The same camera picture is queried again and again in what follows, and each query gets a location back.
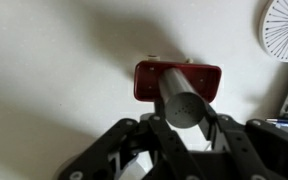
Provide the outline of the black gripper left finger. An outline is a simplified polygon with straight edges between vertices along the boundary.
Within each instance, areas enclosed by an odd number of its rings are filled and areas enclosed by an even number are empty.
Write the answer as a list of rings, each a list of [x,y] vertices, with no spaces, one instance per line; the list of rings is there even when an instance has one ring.
[[[118,121],[56,180],[118,180],[142,152],[153,164],[142,180],[198,180],[198,167],[177,133],[153,118]]]

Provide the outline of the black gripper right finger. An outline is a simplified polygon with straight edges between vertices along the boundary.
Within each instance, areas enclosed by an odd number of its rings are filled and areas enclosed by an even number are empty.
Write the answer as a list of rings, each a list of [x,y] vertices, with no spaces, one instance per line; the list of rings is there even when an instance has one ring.
[[[211,151],[198,156],[206,180],[288,180],[288,133],[259,119],[241,125],[211,107],[199,123]]]

